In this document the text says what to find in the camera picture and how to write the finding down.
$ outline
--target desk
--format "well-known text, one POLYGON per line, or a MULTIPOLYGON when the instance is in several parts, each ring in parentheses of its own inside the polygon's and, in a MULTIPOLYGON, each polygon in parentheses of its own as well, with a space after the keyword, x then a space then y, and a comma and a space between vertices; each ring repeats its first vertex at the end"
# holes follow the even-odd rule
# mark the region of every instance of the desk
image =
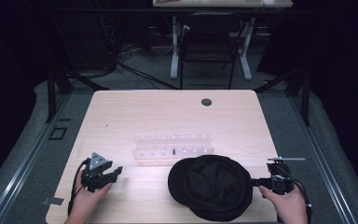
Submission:
MULTIPOLYGON (((198 223, 168 191, 168 173, 178 160, 136 161, 135 135, 210 133, 215 155, 228 156, 252 178, 269 177, 267 158, 277 157, 254 91, 97 91, 80 128, 55 197, 48 223, 63 223, 76 168, 93 151, 123 166, 90 222, 198 223), (205 106, 201 100, 212 104, 205 106)), ((272 203, 254 188, 252 204, 235 222, 276 221, 272 203)))
MULTIPOLYGON (((230 7, 270 7, 270 8, 282 8, 282 7, 291 7, 293 2, 291 0, 179 0, 171 1, 165 3, 158 3, 157 0, 153 0, 154 7, 226 7, 229 11, 230 7)), ((246 59, 246 52, 249 48, 249 43, 252 37, 253 29, 255 26, 255 19, 250 19, 249 22, 246 22, 245 30, 243 34, 245 36, 245 41, 243 48, 239 50, 239 56, 241 60, 241 67, 243 71, 244 78, 246 80, 252 80, 251 70, 249 68, 248 61, 246 59)), ((173 17, 172 20, 172 66, 171 66, 171 78, 177 78, 178 70, 178 61, 179 55, 177 50, 177 36, 178 36, 178 27, 176 18, 173 17)))

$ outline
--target gray carpet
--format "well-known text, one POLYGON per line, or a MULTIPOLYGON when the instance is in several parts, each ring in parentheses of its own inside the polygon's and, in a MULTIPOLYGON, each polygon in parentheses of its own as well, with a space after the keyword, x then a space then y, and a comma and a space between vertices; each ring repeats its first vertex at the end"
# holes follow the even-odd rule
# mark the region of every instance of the gray carpet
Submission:
MULTIPOLYGON (((255 71, 265 40, 254 38, 252 44, 248 58, 254 79, 245 81, 241 68, 237 66, 233 89, 254 89, 262 85, 264 80, 273 78, 272 75, 258 74, 255 71)), ((159 55, 145 50, 135 50, 124 63, 162 81, 179 86, 178 80, 170 79, 171 54, 159 55)), ((221 74, 227 72, 227 69, 221 71, 220 66, 209 66, 208 69, 204 67, 202 70, 207 71, 210 78, 196 75, 200 70, 195 67, 186 68, 186 89, 226 88, 227 79, 221 74)), ((93 81, 111 90, 167 89, 160 84, 153 86, 143 78, 126 71, 120 72, 119 69, 113 74, 95 78, 93 81)), ((30 172, 24 175, 25 182, 19 186, 20 190, 14 193, 11 203, 0 201, 0 204, 6 204, 6 207, 0 206, 0 213, 2 213, 0 222, 46 222, 48 206, 43 205, 42 202, 45 197, 54 195, 92 95, 89 87, 76 80, 72 80, 72 83, 76 89, 71 95, 61 95, 58 92, 59 111, 56 119, 49 125, 45 124, 48 117, 47 85, 42 83, 35 88, 37 104, 34 113, 0 170, 0 200, 2 195, 5 195, 10 180, 18 174, 17 168, 24 164, 31 151, 37 147, 39 153, 32 154, 34 162, 27 163, 30 172), (54 127, 66 129, 62 140, 48 140, 54 127)), ((298 117, 297 99, 286 98, 282 94, 284 87, 285 84, 282 83, 267 93, 258 94, 258 97, 278 154, 283 157, 306 158, 305 161, 291 161, 287 164, 291 168, 292 175, 299 179, 308 191, 313 206, 312 223, 354 223, 355 221, 358 223, 358 180, 339 145, 334 128, 324 113, 321 102, 315 95, 311 95, 311 126, 304 128, 302 120, 298 117), (353 215, 353 218, 347 221, 339 209, 337 210, 339 206, 334 199, 337 187, 330 187, 329 180, 324 179, 325 175, 322 174, 325 170, 318 166, 319 158, 315 157, 315 143, 310 139, 310 132, 317 140, 316 147, 322 151, 328 168, 334 175, 339 193, 343 195, 353 215)))

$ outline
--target hand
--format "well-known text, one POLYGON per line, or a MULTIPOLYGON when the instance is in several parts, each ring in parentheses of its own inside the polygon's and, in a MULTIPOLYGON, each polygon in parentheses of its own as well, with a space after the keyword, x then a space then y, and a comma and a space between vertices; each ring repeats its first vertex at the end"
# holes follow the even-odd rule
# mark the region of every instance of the hand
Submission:
POLYGON ((301 191, 295 185, 295 188, 288 194, 279 195, 264 186, 259 187, 260 192, 270 200, 285 224, 307 224, 306 204, 301 191))
POLYGON ((83 170, 80 171, 77 176, 75 192, 77 192, 80 188, 81 190, 75 196, 71 215, 65 221, 66 224, 86 223, 87 219, 91 216, 95 208, 98 206, 100 200, 112 188, 112 183, 109 183, 98 191, 90 192, 82 188, 82 184, 81 184, 82 174, 83 174, 83 170))

